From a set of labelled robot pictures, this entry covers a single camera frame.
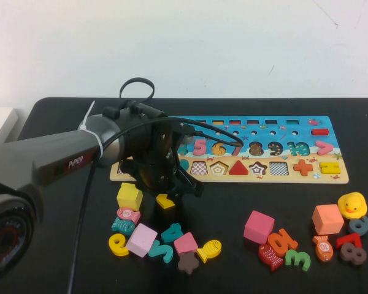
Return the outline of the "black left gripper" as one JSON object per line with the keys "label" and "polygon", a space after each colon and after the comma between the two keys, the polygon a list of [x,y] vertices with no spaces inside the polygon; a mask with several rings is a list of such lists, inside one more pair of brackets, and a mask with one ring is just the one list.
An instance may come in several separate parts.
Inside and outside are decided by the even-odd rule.
{"label": "black left gripper", "polygon": [[136,187],[149,194],[178,199],[184,194],[201,197],[203,184],[188,174],[177,150],[186,126],[162,111],[144,104],[129,107],[129,131],[123,135],[125,152],[120,170],[136,180]]}

